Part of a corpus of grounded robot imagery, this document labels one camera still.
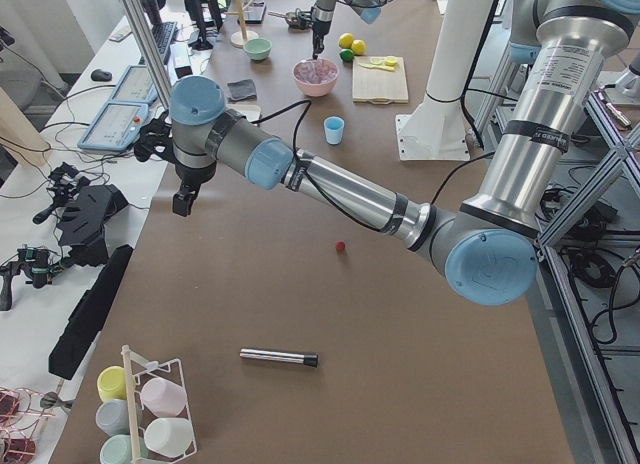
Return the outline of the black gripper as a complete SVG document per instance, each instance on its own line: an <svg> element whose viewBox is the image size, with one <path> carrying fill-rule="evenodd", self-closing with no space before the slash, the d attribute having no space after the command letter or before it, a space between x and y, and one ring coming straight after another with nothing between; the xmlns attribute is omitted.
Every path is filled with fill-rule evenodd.
<svg viewBox="0 0 640 464"><path fill-rule="evenodd" d="M201 185L214 177L216 162L213 161L211 164L201 168L176 163L174 168L181 180L181 184L179 190L173 195L172 212L179 216L189 216Z"/></svg>
<svg viewBox="0 0 640 464"><path fill-rule="evenodd" d="M313 53L312 59L316 60L324 52L324 38L330 30L330 22L314 19L312 21Z"/></svg>

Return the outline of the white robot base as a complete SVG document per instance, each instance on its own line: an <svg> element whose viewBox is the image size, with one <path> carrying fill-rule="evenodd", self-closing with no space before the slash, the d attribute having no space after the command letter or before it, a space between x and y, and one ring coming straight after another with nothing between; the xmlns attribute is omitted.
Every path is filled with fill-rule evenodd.
<svg viewBox="0 0 640 464"><path fill-rule="evenodd" d="M448 0L424 100L412 113L396 117L401 160L469 159L463 92L498 1Z"/></svg>

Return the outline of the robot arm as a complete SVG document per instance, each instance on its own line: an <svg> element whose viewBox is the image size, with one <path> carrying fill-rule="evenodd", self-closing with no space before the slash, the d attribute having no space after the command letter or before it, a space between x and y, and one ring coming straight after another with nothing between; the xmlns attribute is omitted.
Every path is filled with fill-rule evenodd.
<svg viewBox="0 0 640 464"><path fill-rule="evenodd" d="M324 51L324 38L329 33L336 4L342 1L364 22L373 23L381 14L381 8L391 0L316 0L311 8L312 59Z"/></svg>
<svg viewBox="0 0 640 464"><path fill-rule="evenodd" d="M604 60L630 39L639 0L526 0L536 39L522 96L478 192L449 212L390 189L389 172L367 180L264 133L224 102L220 86L189 76L170 101L179 165L221 163L264 189L283 185L357 223L400 239L464 298L502 305L537 272L533 217L566 152Z"/></svg>

